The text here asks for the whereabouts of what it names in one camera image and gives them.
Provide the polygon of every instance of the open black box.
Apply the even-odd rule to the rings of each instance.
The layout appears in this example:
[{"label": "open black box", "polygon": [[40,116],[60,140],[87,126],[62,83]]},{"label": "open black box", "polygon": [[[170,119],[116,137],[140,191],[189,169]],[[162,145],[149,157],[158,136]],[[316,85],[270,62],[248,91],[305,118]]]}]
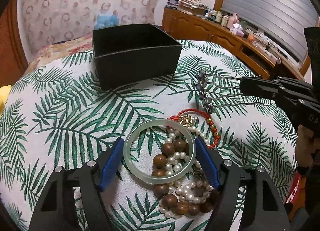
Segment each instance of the open black box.
[{"label": "open black box", "polygon": [[101,88],[173,74],[182,46],[152,24],[130,24],[92,32],[94,62]]}]

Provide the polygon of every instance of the leaf print tablecloth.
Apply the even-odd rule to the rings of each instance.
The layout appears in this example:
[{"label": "leaf print tablecloth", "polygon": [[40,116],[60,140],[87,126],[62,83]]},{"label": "leaf print tablecloth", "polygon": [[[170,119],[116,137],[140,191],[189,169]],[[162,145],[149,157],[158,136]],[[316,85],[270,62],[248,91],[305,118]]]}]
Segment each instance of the leaf print tablecloth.
[{"label": "leaf print tablecloth", "polygon": [[[142,121],[167,118],[185,108],[202,109],[195,88],[195,75],[201,68],[218,76],[254,76],[217,44],[179,42],[183,50],[174,75],[104,92],[89,50],[55,60],[14,85],[0,118],[0,193],[21,230],[28,229],[37,199],[55,166],[72,169],[96,159],[117,137],[125,138]],[[239,85],[232,79],[210,80],[220,86]],[[207,87],[213,98],[237,91],[212,84]],[[255,97],[223,97],[216,104],[257,100],[264,105],[226,106],[215,111],[213,119],[221,133],[217,149],[238,165],[263,165],[284,198],[297,167],[297,136],[284,112],[274,102]],[[210,136],[202,117],[197,117],[196,126]],[[165,131],[157,127],[140,134],[132,147],[132,159],[140,169],[151,172],[152,159],[160,153],[165,138]],[[241,189],[231,230],[239,225],[244,194]],[[75,198],[80,226],[89,230],[79,189]],[[119,230],[202,230],[211,214],[166,219],[158,211],[152,186],[132,176],[124,161],[102,198]]]}]

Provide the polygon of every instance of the wooden dresser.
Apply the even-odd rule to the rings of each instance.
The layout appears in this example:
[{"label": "wooden dresser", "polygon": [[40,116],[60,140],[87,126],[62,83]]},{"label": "wooden dresser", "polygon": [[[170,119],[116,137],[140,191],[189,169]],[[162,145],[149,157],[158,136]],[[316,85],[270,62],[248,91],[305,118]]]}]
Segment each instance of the wooden dresser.
[{"label": "wooden dresser", "polygon": [[175,39],[211,41],[219,44],[264,79],[284,76],[304,81],[304,77],[286,59],[277,64],[247,39],[234,35],[229,29],[215,22],[165,8],[162,27]]}]

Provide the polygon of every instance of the cabinet door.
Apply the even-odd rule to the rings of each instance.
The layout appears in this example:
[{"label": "cabinet door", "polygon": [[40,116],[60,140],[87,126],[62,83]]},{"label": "cabinet door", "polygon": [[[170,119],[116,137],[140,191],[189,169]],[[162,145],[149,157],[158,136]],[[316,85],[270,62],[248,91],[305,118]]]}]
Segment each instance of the cabinet door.
[{"label": "cabinet door", "polygon": [[239,49],[241,47],[241,43],[236,39],[232,38],[226,33],[222,31],[216,31],[213,42],[219,44],[220,46],[224,47],[226,50],[230,51],[233,55],[237,55]]},{"label": "cabinet door", "polygon": [[175,39],[193,39],[192,22],[187,14],[176,13],[172,21],[172,30]]},{"label": "cabinet door", "polygon": [[195,19],[193,28],[192,28],[192,39],[193,40],[202,40],[202,41],[211,41],[212,38],[212,28],[208,24],[204,23],[200,19]]},{"label": "cabinet door", "polygon": [[162,18],[162,28],[169,35],[172,35],[171,30],[172,30],[173,14],[174,14],[173,11],[171,11],[170,9],[164,9],[163,18]]}]

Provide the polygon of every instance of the red string bracelet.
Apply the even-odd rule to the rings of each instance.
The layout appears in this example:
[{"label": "red string bracelet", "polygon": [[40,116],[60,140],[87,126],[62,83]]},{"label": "red string bracelet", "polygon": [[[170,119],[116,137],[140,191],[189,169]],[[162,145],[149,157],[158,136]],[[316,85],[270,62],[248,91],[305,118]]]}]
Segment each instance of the red string bracelet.
[{"label": "red string bracelet", "polygon": [[184,109],[181,112],[179,112],[176,116],[171,116],[168,119],[169,120],[173,120],[173,121],[177,121],[179,119],[179,117],[182,114],[186,113],[186,112],[195,112],[195,113],[198,113],[198,114],[202,115],[205,118],[205,121],[209,125],[209,127],[210,127],[210,129],[212,131],[212,134],[214,136],[214,142],[213,142],[213,144],[209,145],[208,148],[209,149],[214,148],[218,144],[220,136],[219,136],[217,128],[216,128],[215,124],[213,123],[212,118],[211,118],[211,116],[209,114],[207,114],[205,112],[202,112],[202,111],[200,111],[198,109],[190,108],[190,109]]}]

